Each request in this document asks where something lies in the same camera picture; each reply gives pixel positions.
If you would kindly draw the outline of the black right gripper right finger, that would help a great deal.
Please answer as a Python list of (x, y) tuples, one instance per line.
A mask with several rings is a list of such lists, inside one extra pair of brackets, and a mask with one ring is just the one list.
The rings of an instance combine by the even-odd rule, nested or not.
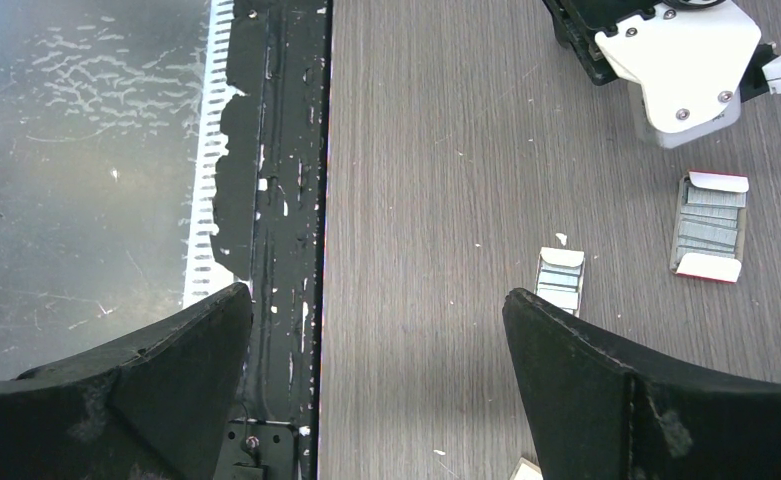
[(502, 309), (547, 479), (781, 479), (781, 384), (675, 359), (516, 288)]

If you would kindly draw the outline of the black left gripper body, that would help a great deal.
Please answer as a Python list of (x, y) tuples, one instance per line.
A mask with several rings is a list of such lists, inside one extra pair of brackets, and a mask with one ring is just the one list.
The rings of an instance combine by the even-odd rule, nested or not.
[[(707, 10), (725, 1), (649, 1), (649, 0), (546, 0), (559, 45), (575, 53), (584, 71), (596, 86), (618, 80), (612, 64), (604, 57), (595, 36), (601, 32), (613, 36), (618, 32), (619, 21), (637, 15), (649, 20), (656, 13), (667, 10)], [(774, 43), (759, 43), (749, 61), (740, 82), (743, 103), (767, 93), (768, 85), (761, 70), (768, 62), (778, 58)]]

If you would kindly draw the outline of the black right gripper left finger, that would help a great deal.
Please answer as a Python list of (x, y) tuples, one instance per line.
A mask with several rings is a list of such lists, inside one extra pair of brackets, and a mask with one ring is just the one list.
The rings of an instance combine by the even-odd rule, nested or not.
[(210, 479), (252, 327), (230, 285), (0, 381), (0, 479)]

